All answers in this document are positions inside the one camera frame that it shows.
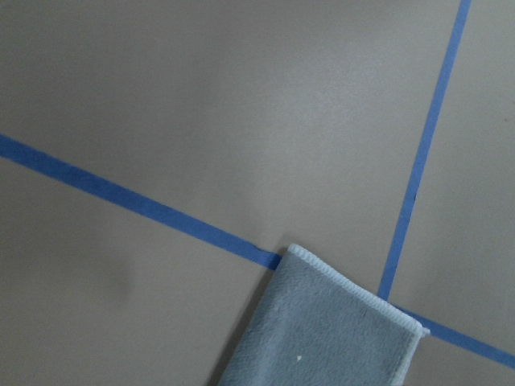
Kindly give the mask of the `pink and grey towel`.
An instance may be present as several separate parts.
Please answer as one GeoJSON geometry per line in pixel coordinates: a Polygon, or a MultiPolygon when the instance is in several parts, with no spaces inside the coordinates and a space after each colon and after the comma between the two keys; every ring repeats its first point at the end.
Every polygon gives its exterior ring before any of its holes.
{"type": "Polygon", "coordinates": [[[429,331],[291,244],[222,385],[401,385],[429,331]]]}

